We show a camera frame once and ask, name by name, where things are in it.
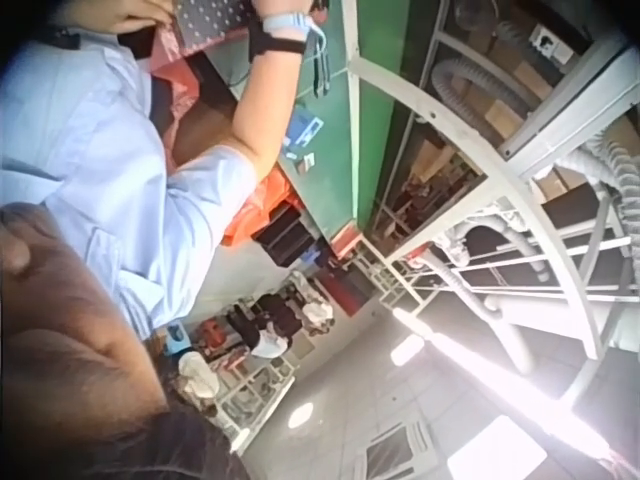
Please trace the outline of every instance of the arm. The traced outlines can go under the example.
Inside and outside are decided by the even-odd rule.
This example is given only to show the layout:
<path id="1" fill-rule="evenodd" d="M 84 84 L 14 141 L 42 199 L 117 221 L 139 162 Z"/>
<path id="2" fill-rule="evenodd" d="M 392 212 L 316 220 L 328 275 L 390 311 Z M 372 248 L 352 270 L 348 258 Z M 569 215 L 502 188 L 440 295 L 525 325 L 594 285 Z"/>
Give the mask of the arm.
<path id="1" fill-rule="evenodd" d="M 295 11 L 306 13 L 311 6 L 309 0 L 254 0 L 254 4 L 262 17 Z M 273 36 L 306 40 L 306 35 L 295 29 L 283 29 Z M 295 53 L 269 51 L 257 56 L 233 117 L 231 136 L 223 141 L 253 164 L 259 179 L 273 168 L 282 148 L 301 63 L 302 55 Z"/>

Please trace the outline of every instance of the light blue shirt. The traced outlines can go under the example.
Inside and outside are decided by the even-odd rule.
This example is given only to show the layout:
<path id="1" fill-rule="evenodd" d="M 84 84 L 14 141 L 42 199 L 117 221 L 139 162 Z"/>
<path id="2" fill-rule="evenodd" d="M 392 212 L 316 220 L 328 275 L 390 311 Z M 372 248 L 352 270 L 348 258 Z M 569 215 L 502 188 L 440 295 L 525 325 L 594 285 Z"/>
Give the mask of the light blue shirt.
<path id="1" fill-rule="evenodd" d="M 0 109 L 0 204 L 44 204 L 140 339 L 186 316 L 256 186 L 251 163 L 218 146 L 167 177 L 150 75 L 111 36 L 29 46 Z"/>

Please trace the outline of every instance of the white metal frame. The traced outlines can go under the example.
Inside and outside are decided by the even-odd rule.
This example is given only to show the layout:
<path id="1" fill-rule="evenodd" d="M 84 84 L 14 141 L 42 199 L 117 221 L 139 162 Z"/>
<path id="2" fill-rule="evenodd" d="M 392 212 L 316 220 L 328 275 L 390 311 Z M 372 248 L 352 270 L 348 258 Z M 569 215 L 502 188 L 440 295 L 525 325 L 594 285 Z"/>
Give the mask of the white metal frame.
<path id="1" fill-rule="evenodd" d="M 591 232 L 588 245 L 567 249 L 562 241 L 563 236 L 571 236 L 571 229 L 566 232 L 556 231 L 546 213 L 527 190 L 525 182 L 534 173 L 552 165 L 558 158 L 570 153 L 582 145 L 595 133 L 607 128 L 614 120 L 623 115 L 633 105 L 640 105 L 640 54 L 638 50 L 628 48 L 625 38 L 618 32 L 605 35 L 582 56 L 575 67 L 554 88 L 551 95 L 527 118 L 523 126 L 509 138 L 499 149 L 494 149 L 480 137 L 477 131 L 470 128 L 446 106 L 422 91 L 427 75 L 435 58 L 436 46 L 444 43 L 450 48 L 472 60 L 480 61 L 494 75 L 504 77 L 512 89 L 521 91 L 523 98 L 534 105 L 534 98 L 528 89 L 520 85 L 506 72 L 501 71 L 490 61 L 476 58 L 465 45 L 443 32 L 449 0 L 442 0 L 436 20 L 435 34 L 432 36 L 427 59 L 418 86 L 412 85 L 384 68 L 359 56 L 357 47 L 357 8 L 356 0 L 342 0 L 344 13 L 345 38 L 347 42 L 347 70 L 349 73 L 349 92 L 358 98 L 350 99 L 352 132 L 359 134 L 359 81 L 363 80 L 377 87 L 382 92 L 406 105 L 411 115 L 401 141 L 398 158 L 408 140 L 412 123 L 416 115 L 427 119 L 436 129 L 444 134 L 485 174 L 486 179 L 469 194 L 450 205 L 435 219 L 423 225 L 389 256 L 382 255 L 364 236 L 362 244 L 376 257 L 378 264 L 372 263 L 361 255 L 356 259 L 360 268 L 368 273 L 383 291 L 382 299 L 387 306 L 394 304 L 406 294 L 410 295 L 417 306 L 414 314 L 420 313 L 440 291 L 449 290 L 446 286 L 417 286 L 417 280 L 431 275 L 432 272 L 420 272 L 415 275 L 405 268 L 403 258 L 420 247 L 435 235 L 453 227 L 460 221 L 476 212 L 479 207 L 487 205 L 498 198 L 506 197 L 523 215 L 533 233 L 532 243 L 538 243 L 542 255 L 515 259 L 510 261 L 489 262 L 481 266 L 473 265 L 467 269 L 493 269 L 500 265 L 531 262 L 534 259 L 546 259 L 553 268 L 560 287 L 518 287 L 504 285 L 500 287 L 472 287 L 472 291 L 485 294 L 534 296 L 540 298 L 565 299 L 579 319 L 576 324 L 577 336 L 582 339 L 585 352 L 589 358 L 584 364 L 574 383 L 567 390 L 563 401 L 573 406 L 586 391 L 589 383 L 599 368 L 604 352 L 620 319 L 622 305 L 640 302 L 640 285 L 630 285 L 630 263 L 627 260 L 620 279 L 620 285 L 589 286 L 595 261 L 600 251 L 608 248 L 619 248 L 623 255 L 628 255 L 626 245 L 628 237 L 623 231 L 606 194 L 600 194 L 600 207 L 597 217 L 579 225 L 583 231 Z M 352 136 L 352 153 L 354 157 L 353 175 L 357 175 L 359 162 L 359 137 Z M 354 193 L 354 216 L 357 211 L 357 193 Z M 604 241 L 604 231 L 612 228 L 616 238 Z M 507 249 L 498 249 L 493 254 L 485 254 L 472 260 L 480 260 L 491 255 L 500 255 Z M 576 268 L 571 255 L 584 254 L 579 269 Z M 611 302 L 612 308 L 602 334 L 598 334 L 589 302 Z"/>
<path id="2" fill-rule="evenodd" d="M 567 301 L 577 313 L 577 317 L 582 319 L 576 325 L 576 329 L 580 331 L 580 338 L 587 356 L 599 358 L 602 355 L 602 343 L 578 270 L 567 254 L 562 239 L 549 217 L 500 154 L 449 108 L 415 85 L 363 58 L 353 59 L 348 68 L 362 80 L 429 119 L 434 127 L 462 150 L 485 172 L 489 181 L 494 183 L 496 188 L 493 188 L 492 192 L 487 192 L 493 193 L 493 200 L 504 196 L 523 215 L 542 251 L 547 255 L 556 278 L 567 295 Z M 470 205 L 473 206 L 473 210 L 466 212 L 467 215 L 477 211 L 480 205 L 482 204 L 477 202 L 475 205 Z M 393 252 L 388 260 L 397 260 L 431 239 L 432 237 L 425 237 L 424 231 L 420 230 Z"/>
<path id="3" fill-rule="evenodd" d="M 357 32 L 356 1 L 343 0 L 342 4 L 345 32 Z M 442 33 L 447 6 L 448 1 L 441 2 L 441 11 L 436 20 L 436 34 L 432 37 L 428 53 L 431 62 L 435 55 L 433 47 L 438 42 L 444 42 L 465 54 L 465 49 L 458 45 L 459 42 Z M 577 314 L 576 317 L 581 319 L 576 329 L 580 332 L 579 336 L 587 356 L 592 359 L 600 358 L 603 346 L 589 309 L 589 298 L 583 279 L 583 275 L 589 273 L 591 267 L 585 264 L 583 271 L 578 271 L 554 225 L 528 191 L 523 180 L 528 180 L 535 172 L 553 164 L 557 158 L 568 154 L 595 133 L 609 126 L 632 105 L 640 103 L 638 51 L 631 48 L 625 50 L 625 40 L 616 32 L 597 41 L 572 72 L 554 89 L 549 99 L 543 102 L 519 132 L 500 148 L 500 152 L 445 105 L 424 92 L 420 86 L 412 85 L 358 56 L 357 46 L 354 48 L 348 44 L 347 52 L 347 69 L 350 74 L 406 105 L 413 112 L 412 117 L 417 114 L 427 119 L 487 176 L 483 183 L 449 210 L 411 235 L 389 257 L 382 257 L 374 248 L 380 255 L 382 264 L 397 278 L 400 285 L 420 302 L 418 292 L 393 267 L 393 262 L 432 240 L 436 234 L 456 225 L 477 211 L 480 206 L 506 197 L 524 217 L 542 249 L 544 258 L 553 268 L 569 305 Z M 422 83 L 426 81 L 429 68 L 427 58 L 420 79 Z M 510 161 L 505 162 L 503 155 L 510 157 Z M 595 237 L 593 243 L 601 246 Z"/>

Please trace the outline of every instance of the worker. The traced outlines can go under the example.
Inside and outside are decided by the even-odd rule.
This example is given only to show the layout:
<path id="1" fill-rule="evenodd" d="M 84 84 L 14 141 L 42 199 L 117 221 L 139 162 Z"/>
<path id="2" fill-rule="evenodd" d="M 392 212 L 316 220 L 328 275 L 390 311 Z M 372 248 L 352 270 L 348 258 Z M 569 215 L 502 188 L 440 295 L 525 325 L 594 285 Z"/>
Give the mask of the worker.
<path id="1" fill-rule="evenodd" d="M 3 118 L 12 119 L 0 126 L 0 205 L 43 205 L 141 340 L 190 312 L 225 228 L 280 153 L 317 27 L 311 0 L 254 4 L 266 33 L 252 41 L 230 135 L 169 177 L 148 118 L 150 75 L 114 35 L 81 32 L 77 49 L 32 44 L 0 88 Z M 137 18 L 150 5 L 165 14 Z M 165 23 L 171 8 L 171 0 L 70 0 L 56 18 L 120 33 Z"/>
<path id="2" fill-rule="evenodd" d="M 227 347 L 215 355 L 216 358 L 244 347 L 254 357 L 272 359 L 284 354 L 293 343 L 293 338 L 287 336 L 273 321 L 261 322 L 259 318 L 251 321 L 238 305 L 226 315 L 226 319 L 242 341 Z"/>
<path id="3" fill-rule="evenodd" d="M 262 295 L 253 305 L 252 311 L 256 313 L 253 320 L 260 330 L 267 328 L 271 322 L 278 331 L 287 338 L 293 336 L 302 329 L 302 320 L 298 318 L 293 309 L 277 293 Z"/>
<path id="4" fill-rule="evenodd" d="M 64 18 L 116 33 L 142 1 L 72 0 L 100 9 Z M 31 45 L 9 69 L 2 424 L 17 477 L 248 478 L 221 430 L 169 407 L 139 339 L 188 311 L 226 222 L 273 165 L 310 3 L 254 0 L 270 37 L 232 135 L 169 179 L 146 118 L 148 75 L 112 38 L 83 34 L 78 50 Z"/>

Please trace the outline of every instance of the wrist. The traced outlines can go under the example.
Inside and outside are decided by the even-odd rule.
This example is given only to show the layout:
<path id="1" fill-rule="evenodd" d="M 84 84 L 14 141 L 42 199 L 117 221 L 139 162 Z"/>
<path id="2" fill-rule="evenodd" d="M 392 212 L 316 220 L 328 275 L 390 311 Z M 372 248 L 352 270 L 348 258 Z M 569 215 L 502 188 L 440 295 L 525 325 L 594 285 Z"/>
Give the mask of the wrist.
<path id="1" fill-rule="evenodd" d="M 269 32 L 269 34 L 273 38 L 282 38 L 284 40 L 294 40 L 297 42 L 306 42 L 307 36 L 309 35 L 308 32 L 305 33 L 302 30 L 294 27 L 279 28 L 277 30 Z"/>
<path id="2" fill-rule="evenodd" d="M 304 13 L 268 15 L 262 19 L 263 31 L 274 37 L 294 41 L 306 41 L 313 27 L 313 20 Z"/>

